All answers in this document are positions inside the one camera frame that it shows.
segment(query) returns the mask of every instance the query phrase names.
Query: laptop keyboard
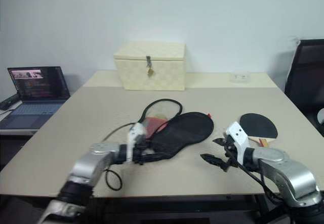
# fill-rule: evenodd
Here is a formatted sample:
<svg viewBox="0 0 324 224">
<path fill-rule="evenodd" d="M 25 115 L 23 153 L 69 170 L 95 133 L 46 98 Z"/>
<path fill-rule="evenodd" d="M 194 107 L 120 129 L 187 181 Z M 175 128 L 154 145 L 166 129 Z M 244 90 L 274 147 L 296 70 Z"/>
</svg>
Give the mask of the laptop keyboard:
<svg viewBox="0 0 324 224">
<path fill-rule="evenodd" d="M 51 115 L 54 114 L 62 104 L 23 104 L 12 115 Z"/>
</svg>

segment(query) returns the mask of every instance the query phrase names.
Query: laptop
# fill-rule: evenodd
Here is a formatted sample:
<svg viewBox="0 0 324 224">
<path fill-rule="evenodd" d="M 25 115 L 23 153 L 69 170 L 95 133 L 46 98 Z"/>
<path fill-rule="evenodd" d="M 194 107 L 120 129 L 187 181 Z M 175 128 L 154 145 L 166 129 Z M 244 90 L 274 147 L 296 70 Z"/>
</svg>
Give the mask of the laptop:
<svg viewBox="0 0 324 224">
<path fill-rule="evenodd" d="M 70 97 L 59 66 L 8 71 L 22 104 L 0 122 L 0 129 L 40 129 Z"/>
</svg>

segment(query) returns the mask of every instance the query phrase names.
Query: black paddle rubber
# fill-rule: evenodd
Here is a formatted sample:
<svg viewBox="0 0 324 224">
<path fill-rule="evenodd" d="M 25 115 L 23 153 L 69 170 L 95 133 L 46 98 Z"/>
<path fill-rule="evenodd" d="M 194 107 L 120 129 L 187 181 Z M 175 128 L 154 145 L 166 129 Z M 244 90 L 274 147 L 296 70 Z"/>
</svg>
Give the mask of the black paddle rubber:
<svg viewBox="0 0 324 224">
<path fill-rule="evenodd" d="M 270 119 L 261 114 L 242 115 L 239 124 L 250 137 L 271 138 L 278 137 L 278 131 Z"/>
<path fill-rule="evenodd" d="M 150 147 L 154 152 L 164 153 L 171 158 L 182 148 L 205 140 L 213 129 L 212 119 L 203 113 L 181 114 L 151 138 Z"/>
</svg>

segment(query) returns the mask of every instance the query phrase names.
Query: wooden paddle handle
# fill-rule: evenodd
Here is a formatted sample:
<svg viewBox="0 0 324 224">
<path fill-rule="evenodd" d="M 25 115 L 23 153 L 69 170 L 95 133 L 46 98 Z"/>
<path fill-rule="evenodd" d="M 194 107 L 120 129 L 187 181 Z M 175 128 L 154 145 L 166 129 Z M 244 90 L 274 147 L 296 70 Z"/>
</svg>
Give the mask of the wooden paddle handle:
<svg viewBox="0 0 324 224">
<path fill-rule="evenodd" d="M 266 139 L 259 138 L 259 142 L 260 142 L 262 147 L 269 147 Z"/>
</svg>

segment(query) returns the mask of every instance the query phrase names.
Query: laptop screen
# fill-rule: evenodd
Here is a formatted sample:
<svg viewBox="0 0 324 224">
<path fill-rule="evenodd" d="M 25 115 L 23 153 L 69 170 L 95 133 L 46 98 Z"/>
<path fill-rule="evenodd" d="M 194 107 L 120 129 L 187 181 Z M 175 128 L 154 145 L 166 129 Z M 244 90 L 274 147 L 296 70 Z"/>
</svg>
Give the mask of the laptop screen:
<svg viewBox="0 0 324 224">
<path fill-rule="evenodd" d="M 61 67 L 8 68 L 22 101 L 66 100 L 70 97 Z"/>
</svg>

